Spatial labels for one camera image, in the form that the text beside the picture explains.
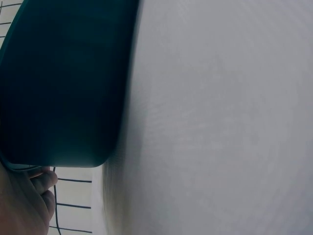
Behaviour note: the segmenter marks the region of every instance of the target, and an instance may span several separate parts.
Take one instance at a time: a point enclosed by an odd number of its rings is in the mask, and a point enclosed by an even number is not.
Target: tile
[[[2,8],[0,14],[0,23],[12,22],[19,8],[19,5]]]
[[[78,183],[58,181],[58,203],[74,204],[79,206],[91,206],[91,183]]]
[[[2,46],[3,41],[4,41],[4,38],[0,38],[0,47]]]
[[[92,180],[92,170],[90,168],[57,167],[55,172],[59,178]]]
[[[62,235],[88,235],[89,233],[61,230]],[[50,228],[48,235],[59,235],[59,232],[55,228]]]
[[[22,3],[22,2],[23,0],[3,0],[2,5],[6,6],[6,5],[17,4],[17,3]]]
[[[91,209],[58,206],[61,228],[91,231]]]
[[[5,36],[11,24],[0,24],[0,36]]]

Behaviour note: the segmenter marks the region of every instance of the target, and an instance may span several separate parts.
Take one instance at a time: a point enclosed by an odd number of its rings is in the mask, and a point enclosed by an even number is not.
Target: white fabric
[[[109,235],[313,233],[312,25],[310,0],[144,1]]]

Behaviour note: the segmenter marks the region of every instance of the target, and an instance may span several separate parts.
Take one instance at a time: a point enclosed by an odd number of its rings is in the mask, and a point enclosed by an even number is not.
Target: black grout line
[[[60,230],[60,226],[59,226],[59,218],[58,218],[58,202],[57,202],[57,187],[54,185],[53,186],[54,189],[54,198],[55,198],[55,224],[56,224],[56,228],[58,229],[59,235],[61,234],[61,230]]]
[[[19,5],[21,5],[21,4],[22,4],[22,3],[8,4],[8,5],[1,6],[1,8],[9,7],[9,6],[19,6]]]
[[[49,226],[50,228],[57,229],[57,227],[54,226]],[[86,231],[86,230],[78,230],[78,229],[66,229],[66,228],[60,228],[61,230],[68,230],[68,231],[73,231],[73,232],[81,232],[81,233],[87,233],[87,234],[92,234],[91,231]]]
[[[65,204],[65,203],[57,203],[57,205],[58,206],[65,206],[65,207],[75,207],[75,208],[91,209],[91,207],[78,206],[78,205]]]
[[[64,178],[59,178],[59,180],[70,181],[70,182],[79,182],[79,183],[92,183],[91,180],[73,180],[73,179],[64,179]]]
[[[3,4],[3,1],[1,1],[1,6],[0,6],[0,15],[1,15],[1,11],[2,11],[2,4]]]

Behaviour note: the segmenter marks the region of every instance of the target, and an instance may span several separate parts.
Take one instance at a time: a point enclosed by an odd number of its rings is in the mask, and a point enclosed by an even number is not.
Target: hand
[[[15,173],[0,163],[0,234],[46,235],[55,210],[48,189],[57,181],[49,167]]]

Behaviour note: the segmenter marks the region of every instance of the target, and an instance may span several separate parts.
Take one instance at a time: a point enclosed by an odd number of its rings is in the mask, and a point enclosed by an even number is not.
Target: finger
[[[50,167],[44,166],[44,167],[40,167],[37,169],[27,171],[27,175],[28,175],[29,179],[31,179],[31,178],[35,178],[37,176],[40,176],[41,174],[43,174],[47,171],[50,171]]]
[[[42,195],[58,182],[58,176],[53,171],[47,171],[40,176],[30,179],[36,191]]]
[[[42,195],[42,198],[45,202],[45,205],[47,206],[47,209],[50,215],[50,220],[51,220],[55,212],[55,197],[53,193],[48,190]]]

